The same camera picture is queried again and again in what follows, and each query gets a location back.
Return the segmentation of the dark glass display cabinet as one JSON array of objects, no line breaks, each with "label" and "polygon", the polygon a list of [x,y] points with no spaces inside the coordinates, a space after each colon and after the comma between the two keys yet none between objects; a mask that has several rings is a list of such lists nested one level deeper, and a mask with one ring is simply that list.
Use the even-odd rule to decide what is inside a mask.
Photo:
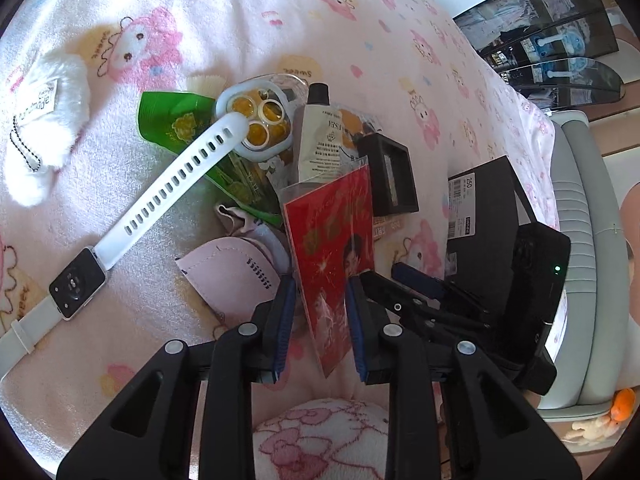
[{"label": "dark glass display cabinet", "polygon": [[480,57],[540,108],[623,99],[623,79],[600,61],[618,51],[602,0],[486,0],[454,21]]}]

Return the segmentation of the dark cardboard storage box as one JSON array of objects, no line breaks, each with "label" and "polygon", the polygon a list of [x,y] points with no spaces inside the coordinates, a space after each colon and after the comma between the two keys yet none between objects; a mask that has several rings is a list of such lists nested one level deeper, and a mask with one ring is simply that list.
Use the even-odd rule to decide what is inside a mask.
[{"label": "dark cardboard storage box", "polygon": [[509,288],[516,233],[536,219],[510,160],[450,177],[448,200],[446,278],[467,290]]}]

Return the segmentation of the red photo card envelope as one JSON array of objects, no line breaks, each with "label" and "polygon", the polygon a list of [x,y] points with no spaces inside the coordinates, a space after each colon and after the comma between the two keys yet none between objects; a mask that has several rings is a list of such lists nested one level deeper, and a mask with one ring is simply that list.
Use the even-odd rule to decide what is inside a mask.
[{"label": "red photo card envelope", "polygon": [[369,166],[291,185],[280,200],[312,345],[328,376],[352,348],[347,281],[374,268]]}]

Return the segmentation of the grey padded headboard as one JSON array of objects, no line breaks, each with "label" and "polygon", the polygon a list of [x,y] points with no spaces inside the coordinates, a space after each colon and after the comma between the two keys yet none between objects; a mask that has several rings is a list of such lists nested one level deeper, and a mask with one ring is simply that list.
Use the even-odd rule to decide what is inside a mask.
[{"label": "grey padded headboard", "polygon": [[551,180],[560,231],[570,238],[566,315],[553,346],[556,379],[538,412],[574,422],[611,405],[627,343],[629,276],[620,206],[603,157],[579,110],[554,112]]}]

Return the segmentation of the white plush keychain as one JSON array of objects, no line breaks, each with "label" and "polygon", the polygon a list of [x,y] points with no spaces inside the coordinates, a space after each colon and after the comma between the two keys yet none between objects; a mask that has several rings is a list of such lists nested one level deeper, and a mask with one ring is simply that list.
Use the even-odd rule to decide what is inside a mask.
[{"label": "white plush keychain", "polygon": [[15,203],[29,208],[49,197],[89,117],[84,60],[62,50],[37,58],[6,111],[9,131],[1,175]]}]

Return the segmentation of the orange printed card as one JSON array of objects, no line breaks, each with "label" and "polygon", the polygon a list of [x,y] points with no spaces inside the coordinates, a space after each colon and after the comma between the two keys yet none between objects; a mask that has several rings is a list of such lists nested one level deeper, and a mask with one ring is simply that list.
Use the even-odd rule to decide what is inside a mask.
[{"label": "orange printed card", "polygon": [[373,218],[373,239],[382,240],[383,237],[401,231],[404,228],[405,219],[402,214],[396,216]]}]

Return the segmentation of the cream tube black cap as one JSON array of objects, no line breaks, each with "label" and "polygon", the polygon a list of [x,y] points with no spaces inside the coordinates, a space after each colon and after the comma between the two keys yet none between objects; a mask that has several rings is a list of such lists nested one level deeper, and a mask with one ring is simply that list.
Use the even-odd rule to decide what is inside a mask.
[{"label": "cream tube black cap", "polygon": [[326,183],[342,173],[343,119],[331,104],[329,86],[314,82],[295,116],[295,174],[298,182]]}]

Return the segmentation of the white smart watch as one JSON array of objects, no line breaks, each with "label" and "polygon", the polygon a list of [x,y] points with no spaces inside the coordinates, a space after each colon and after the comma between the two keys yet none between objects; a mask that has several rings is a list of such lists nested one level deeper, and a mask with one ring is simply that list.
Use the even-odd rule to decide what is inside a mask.
[{"label": "white smart watch", "polygon": [[35,350],[61,321],[68,321],[105,285],[108,272],[213,166],[246,138],[250,124],[225,114],[195,139],[141,194],[95,245],[82,251],[50,283],[49,293],[1,336],[1,375]]}]

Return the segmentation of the pink face mask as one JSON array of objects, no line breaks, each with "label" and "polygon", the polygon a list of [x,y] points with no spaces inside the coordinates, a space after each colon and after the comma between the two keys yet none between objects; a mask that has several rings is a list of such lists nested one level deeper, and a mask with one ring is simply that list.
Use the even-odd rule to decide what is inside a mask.
[{"label": "pink face mask", "polygon": [[248,322],[258,304],[273,300],[280,285],[272,253],[248,237],[210,240],[178,258],[176,265],[227,328]]}]

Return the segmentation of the pink cartoon bed quilt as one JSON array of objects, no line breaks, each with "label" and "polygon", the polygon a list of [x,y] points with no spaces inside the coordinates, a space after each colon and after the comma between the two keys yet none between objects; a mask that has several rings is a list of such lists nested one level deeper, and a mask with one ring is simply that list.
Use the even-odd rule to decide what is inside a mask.
[{"label": "pink cartoon bed quilt", "polygon": [[[559,222],[551,184],[554,129],[476,54],[442,0],[24,0],[1,39],[1,130],[55,49],[88,70],[90,116],[43,201],[17,203],[28,171],[1,142],[1,324],[47,295],[172,162],[140,136],[142,93],[218,96],[262,74],[323,81],[333,102],[372,118],[408,148],[419,211],[375,245],[442,273],[448,179],[506,156],[536,217]],[[124,255],[104,289],[58,323],[10,371],[1,405],[32,456],[55,472],[64,454],[168,339],[191,344],[220,326],[177,259],[224,234],[220,195],[203,180]]]}]

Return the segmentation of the small black frame box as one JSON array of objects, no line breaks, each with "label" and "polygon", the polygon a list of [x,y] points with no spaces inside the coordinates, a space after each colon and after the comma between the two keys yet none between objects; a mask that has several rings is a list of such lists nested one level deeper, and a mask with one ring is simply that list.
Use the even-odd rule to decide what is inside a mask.
[{"label": "small black frame box", "polygon": [[373,215],[412,214],[419,211],[408,148],[381,133],[371,133],[356,142],[360,157],[367,157],[370,171]]}]

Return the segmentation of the orange plush toy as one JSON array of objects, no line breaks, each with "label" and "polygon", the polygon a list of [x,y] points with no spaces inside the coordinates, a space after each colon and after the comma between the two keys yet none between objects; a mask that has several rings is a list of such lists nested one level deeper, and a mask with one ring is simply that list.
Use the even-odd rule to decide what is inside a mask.
[{"label": "orange plush toy", "polygon": [[615,393],[610,409],[596,418],[573,422],[562,437],[565,443],[596,445],[615,436],[625,422],[631,419],[636,406],[634,389],[625,388]]}]

